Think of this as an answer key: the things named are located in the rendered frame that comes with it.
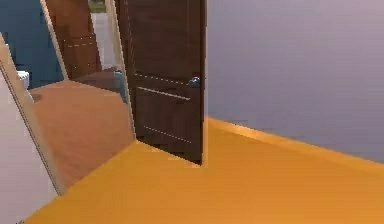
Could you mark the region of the reddish brown room door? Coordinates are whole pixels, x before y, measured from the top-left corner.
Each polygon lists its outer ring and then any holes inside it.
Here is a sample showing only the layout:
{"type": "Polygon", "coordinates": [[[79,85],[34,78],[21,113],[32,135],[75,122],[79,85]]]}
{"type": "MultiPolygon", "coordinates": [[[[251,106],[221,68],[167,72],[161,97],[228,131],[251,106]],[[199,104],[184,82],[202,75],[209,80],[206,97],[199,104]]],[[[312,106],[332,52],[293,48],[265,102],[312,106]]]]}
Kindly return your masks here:
{"type": "Polygon", "coordinates": [[[50,19],[70,79],[101,70],[88,0],[46,0],[50,19]]]}

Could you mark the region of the dark brown room door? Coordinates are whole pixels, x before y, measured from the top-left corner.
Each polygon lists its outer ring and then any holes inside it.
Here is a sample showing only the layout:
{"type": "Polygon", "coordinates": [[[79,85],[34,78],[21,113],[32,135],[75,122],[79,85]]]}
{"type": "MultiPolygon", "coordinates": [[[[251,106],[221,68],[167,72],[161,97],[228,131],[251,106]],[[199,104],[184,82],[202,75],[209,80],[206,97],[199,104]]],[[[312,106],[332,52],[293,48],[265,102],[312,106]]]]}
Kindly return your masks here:
{"type": "Polygon", "coordinates": [[[207,0],[115,0],[136,139],[200,164],[207,0]],[[200,78],[199,88],[187,86],[200,78]]]}

